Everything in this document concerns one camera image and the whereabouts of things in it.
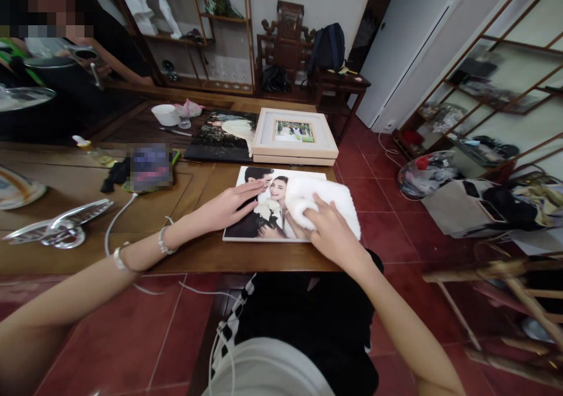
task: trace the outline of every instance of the silver bracelet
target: silver bracelet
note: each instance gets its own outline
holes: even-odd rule
[[[119,270],[121,271],[126,271],[128,273],[135,273],[135,274],[139,274],[142,272],[136,271],[136,270],[132,270],[130,269],[128,266],[125,265],[125,263],[123,262],[123,260],[121,259],[121,248],[117,248],[114,252],[113,252],[113,261],[116,262],[116,266]]]
[[[170,221],[171,224],[174,224],[174,222],[172,221],[172,219],[168,216],[166,216],[166,218],[168,219],[168,221]],[[178,248],[176,249],[170,249],[169,247],[167,247],[166,245],[164,245],[164,241],[162,240],[162,236],[164,234],[164,231],[166,230],[168,226],[164,226],[161,230],[160,230],[160,234],[158,235],[158,244],[160,246],[160,251],[162,253],[165,253],[166,255],[171,255],[174,252],[176,252],[178,250]]]

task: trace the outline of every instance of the backpack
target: backpack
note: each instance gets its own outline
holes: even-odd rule
[[[334,69],[338,73],[344,63],[344,32],[339,23],[333,23],[317,32],[309,58],[307,77],[313,75],[315,66]]]
[[[291,84],[287,80],[284,67],[273,65],[262,73],[262,91],[271,93],[291,92]]]

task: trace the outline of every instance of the plastic bag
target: plastic bag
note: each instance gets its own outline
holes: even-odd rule
[[[453,151],[438,151],[411,160],[399,170],[399,189],[417,198],[434,193],[442,183],[457,176],[457,169],[452,166],[454,154]]]

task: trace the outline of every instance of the hand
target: hand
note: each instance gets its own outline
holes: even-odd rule
[[[203,204],[194,212],[202,234],[225,229],[254,210],[258,206],[258,201],[252,201],[237,211],[245,201],[262,193],[263,187],[264,181],[262,180],[248,182],[236,188],[226,189],[211,201]]]
[[[317,194],[313,194],[313,198],[319,211],[308,208],[303,214],[317,228],[311,232],[311,243],[315,248],[351,276],[362,269],[364,262],[372,263],[334,202],[328,205]]]
[[[268,225],[263,225],[258,232],[261,238],[264,239],[285,239],[286,236],[283,235],[277,228],[271,228]]]

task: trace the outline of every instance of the white door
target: white door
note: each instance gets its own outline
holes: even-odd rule
[[[371,82],[357,116],[372,127],[453,0],[391,0],[361,74]]]

